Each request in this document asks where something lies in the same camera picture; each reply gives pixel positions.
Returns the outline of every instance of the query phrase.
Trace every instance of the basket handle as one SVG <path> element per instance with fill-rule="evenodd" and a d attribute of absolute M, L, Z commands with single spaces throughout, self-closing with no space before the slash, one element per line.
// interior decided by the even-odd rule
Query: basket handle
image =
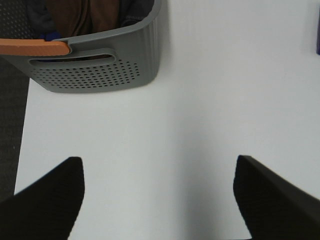
<path fill-rule="evenodd" d="M 68 53 L 70 49 L 63 41 L 0 38 L 0 55 L 63 56 Z"/>
<path fill-rule="evenodd" d="M 102 56 L 98 59 L 87 59 L 88 57 Z M 118 60 L 116 51 L 112 48 L 98 48 L 83 51 L 73 51 L 67 56 L 37 57 L 29 60 L 29 64 L 38 68 L 65 69 L 65 68 L 87 68 L 99 65 L 110 65 Z"/>

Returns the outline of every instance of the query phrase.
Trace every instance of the orange handle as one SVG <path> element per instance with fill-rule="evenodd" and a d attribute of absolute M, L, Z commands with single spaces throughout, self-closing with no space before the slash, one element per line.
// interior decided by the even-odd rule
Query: orange handle
<path fill-rule="evenodd" d="M 0 55 L 62 56 L 68 53 L 70 49 L 63 41 L 0 38 Z"/>

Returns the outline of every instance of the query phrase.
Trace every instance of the white surface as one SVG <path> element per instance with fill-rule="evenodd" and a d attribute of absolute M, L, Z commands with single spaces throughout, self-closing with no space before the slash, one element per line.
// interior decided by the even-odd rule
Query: white surface
<path fill-rule="evenodd" d="M 82 157 L 71 240 L 249 238 L 239 154 L 320 198 L 318 12 L 313 0 L 164 0 L 151 84 L 72 95 L 30 82 L 16 192 Z"/>

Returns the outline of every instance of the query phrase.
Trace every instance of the gray carpet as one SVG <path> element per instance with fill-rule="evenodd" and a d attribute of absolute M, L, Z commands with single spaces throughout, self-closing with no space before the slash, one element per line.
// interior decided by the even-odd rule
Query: gray carpet
<path fill-rule="evenodd" d="M 15 190 L 29 78 L 0 57 L 0 202 Z"/>

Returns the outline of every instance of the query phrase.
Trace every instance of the brown fabric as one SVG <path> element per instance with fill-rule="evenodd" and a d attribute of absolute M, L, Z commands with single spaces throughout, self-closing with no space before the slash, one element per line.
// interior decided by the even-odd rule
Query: brown fabric
<path fill-rule="evenodd" d="M 120 0 L 46 0 L 56 30 L 63 38 L 118 27 Z"/>
<path fill-rule="evenodd" d="M 92 32 L 99 33 L 118 27 L 120 0 L 90 0 Z"/>
<path fill-rule="evenodd" d="M 92 33 L 89 0 L 46 0 L 45 4 L 63 38 Z"/>

